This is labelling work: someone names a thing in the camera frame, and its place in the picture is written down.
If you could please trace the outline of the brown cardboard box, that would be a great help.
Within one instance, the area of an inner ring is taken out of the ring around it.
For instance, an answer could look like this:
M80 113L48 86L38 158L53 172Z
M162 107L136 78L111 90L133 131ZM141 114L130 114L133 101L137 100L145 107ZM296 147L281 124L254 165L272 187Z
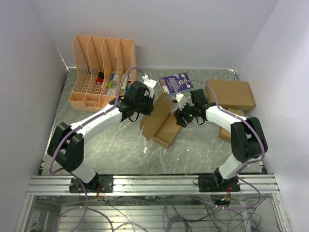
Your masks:
M140 130L147 141L152 139L165 148L171 146L181 129L171 112L172 108L172 100L166 93L162 93L154 102L154 110L151 114L141 119Z

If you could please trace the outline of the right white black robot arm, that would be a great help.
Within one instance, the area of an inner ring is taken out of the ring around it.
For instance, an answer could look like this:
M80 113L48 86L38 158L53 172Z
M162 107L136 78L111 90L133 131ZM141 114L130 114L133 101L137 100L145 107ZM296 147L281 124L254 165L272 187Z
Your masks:
M209 103L202 89L191 91L190 97L192 104L181 93L173 97L178 106L174 112L177 125L185 128L193 119L201 118L202 123L209 121L230 132L232 154L213 173L213 187L224 191L246 165L265 157L268 146L262 126L256 117L239 116L217 102Z

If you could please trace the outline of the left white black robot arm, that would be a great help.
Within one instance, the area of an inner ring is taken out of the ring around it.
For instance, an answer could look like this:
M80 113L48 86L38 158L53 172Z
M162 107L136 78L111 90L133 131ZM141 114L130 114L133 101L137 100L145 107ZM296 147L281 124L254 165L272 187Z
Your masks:
M65 171L81 180L81 186L88 192L98 188L98 174L84 159L84 145L99 132L111 125L131 119L134 114L149 115L154 107L156 81L136 81L120 99L112 100L92 116L67 125L59 124L53 134L47 153Z

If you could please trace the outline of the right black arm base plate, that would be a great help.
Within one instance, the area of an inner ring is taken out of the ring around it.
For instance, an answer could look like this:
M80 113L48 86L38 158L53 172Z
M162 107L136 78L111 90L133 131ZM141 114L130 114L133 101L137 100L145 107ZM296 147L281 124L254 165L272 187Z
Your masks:
M199 192L240 192L239 182L236 177L217 183L212 174L199 175L193 179L193 184L198 186Z

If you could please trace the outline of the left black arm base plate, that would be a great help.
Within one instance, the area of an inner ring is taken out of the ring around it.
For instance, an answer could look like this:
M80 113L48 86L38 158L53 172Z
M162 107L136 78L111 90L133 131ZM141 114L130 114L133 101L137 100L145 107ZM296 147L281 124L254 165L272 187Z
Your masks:
M111 175L96 174L96 176L89 182L84 183L77 178L72 178L69 186L70 193L82 193L84 189L87 192L112 193L114 178Z

